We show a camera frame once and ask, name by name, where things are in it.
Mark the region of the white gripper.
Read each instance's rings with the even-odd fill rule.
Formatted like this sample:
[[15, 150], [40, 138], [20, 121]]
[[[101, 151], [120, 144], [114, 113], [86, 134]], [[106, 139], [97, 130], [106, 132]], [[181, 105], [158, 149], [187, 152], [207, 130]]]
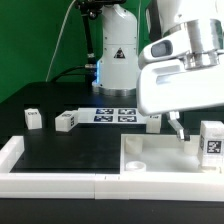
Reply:
[[221, 63], [197, 70], [185, 70], [178, 60], [146, 65], [137, 82], [137, 107], [143, 116], [167, 113], [168, 123], [180, 141], [190, 132], [180, 123], [178, 111], [224, 105], [224, 56]]

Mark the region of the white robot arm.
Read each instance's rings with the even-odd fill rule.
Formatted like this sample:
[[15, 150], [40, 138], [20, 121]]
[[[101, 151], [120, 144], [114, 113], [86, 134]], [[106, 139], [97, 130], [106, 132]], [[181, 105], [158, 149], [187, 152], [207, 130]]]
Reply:
[[114, 2], [103, 7], [103, 55], [95, 91], [137, 96], [144, 115], [224, 105], [224, 0], [151, 0], [146, 9], [151, 43], [137, 50], [137, 19]]

